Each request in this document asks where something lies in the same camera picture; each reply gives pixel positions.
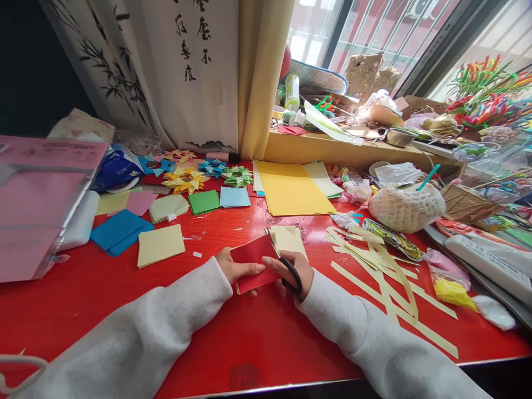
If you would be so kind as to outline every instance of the black scissors handle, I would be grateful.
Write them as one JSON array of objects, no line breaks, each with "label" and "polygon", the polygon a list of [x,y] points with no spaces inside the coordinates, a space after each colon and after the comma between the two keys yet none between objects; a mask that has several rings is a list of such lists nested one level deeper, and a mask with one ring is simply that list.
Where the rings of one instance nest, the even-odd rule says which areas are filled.
[{"label": "black scissors handle", "polygon": [[288,287],[292,290],[292,292],[296,295],[300,295],[303,292],[303,285],[301,283],[301,277],[299,276],[298,271],[295,269],[294,265],[291,264],[290,261],[288,261],[285,258],[279,258],[282,264],[284,264],[287,269],[292,273],[292,276],[294,276],[295,282],[297,284],[297,288],[291,285],[288,281],[283,279],[283,285],[285,287]]}]

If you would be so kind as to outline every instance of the glue bottle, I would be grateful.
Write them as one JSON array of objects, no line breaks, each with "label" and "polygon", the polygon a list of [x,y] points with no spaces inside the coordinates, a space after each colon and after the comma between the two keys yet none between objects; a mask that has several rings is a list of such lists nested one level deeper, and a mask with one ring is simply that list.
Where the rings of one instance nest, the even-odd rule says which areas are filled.
[{"label": "glue bottle", "polygon": [[289,111],[297,112],[299,109],[299,76],[296,73],[288,75],[285,86],[287,88],[287,98],[284,102],[284,107]]}]

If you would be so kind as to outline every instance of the hand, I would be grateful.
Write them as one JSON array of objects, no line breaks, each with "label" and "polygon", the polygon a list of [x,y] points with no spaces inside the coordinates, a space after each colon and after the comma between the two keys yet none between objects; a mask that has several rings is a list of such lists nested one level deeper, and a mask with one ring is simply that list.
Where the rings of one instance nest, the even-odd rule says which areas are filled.
[{"label": "hand", "polygon": [[[294,265],[295,269],[298,271],[299,277],[301,278],[301,284],[303,286],[303,291],[299,295],[299,299],[301,299],[301,301],[304,301],[306,296],[309,294],[310,287],[312,286],[314,271],[310,267],[310,264],[305,258],[305,255],[300,252],[281,250],[279,251],[279,254],[281,255],[281,257],[290,261],[291,264]],[[293,287],[297,287],[294,276],[292,276],[292,273],[287,269],[284,264],[282,264],[280,260],[270,257],[262,257],[262,261],[267,267],[272,268],[277,274],[279,274],[282,278],[288,281]],[[275,282],[275,285],[277,286],[277,291],[279,292],[279,295],[285,297],[287,295],[287,288],[283,285],[282,281],[277,280]]]},{"label": "hand", "polygon": [[[235,263],[231,258],[231,248],[225,247],[216,255],[216,260],[220,265],[223,274],[229,284],[233,284],[239,277],[244,275],[256,275],[262,272],[266,266],[258,263]],[[250,291],[251,296],[257,296],[257,291]]]}]

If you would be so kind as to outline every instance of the red paper square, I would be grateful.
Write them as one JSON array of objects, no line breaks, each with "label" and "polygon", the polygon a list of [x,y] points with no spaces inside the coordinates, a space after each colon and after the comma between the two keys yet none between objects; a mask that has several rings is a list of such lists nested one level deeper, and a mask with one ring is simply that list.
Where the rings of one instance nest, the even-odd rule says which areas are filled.
[{"label": "red paper square", "polygon": [[[267,234],[231,250],[231,257],[233,258],[233,262],[236,263],[252,262],[263,264],[263,256],[274,259],[277,258],[270,236]],[[270,268],[266,268],[265,271],[255,276],[240,277],[237,280],[237,294],[240,295],[246,293],[247,291],[272,283],[280,278],[279,274]]]}]

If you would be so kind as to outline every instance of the white sleeve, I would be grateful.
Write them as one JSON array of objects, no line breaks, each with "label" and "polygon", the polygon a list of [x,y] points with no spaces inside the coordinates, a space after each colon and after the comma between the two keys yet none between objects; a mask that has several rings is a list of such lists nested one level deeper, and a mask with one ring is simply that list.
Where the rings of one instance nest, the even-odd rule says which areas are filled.
[{"label": "white sleeve", "polygon": [[490,397],[436,347],[317,270],[308,296],[296,306],[360,366],[382,398]]},{"label": "white sleeve", "polygon": [[192,333],[232,295],[212,257],[169,287],[115,310],[9,399],[153,398]]}]

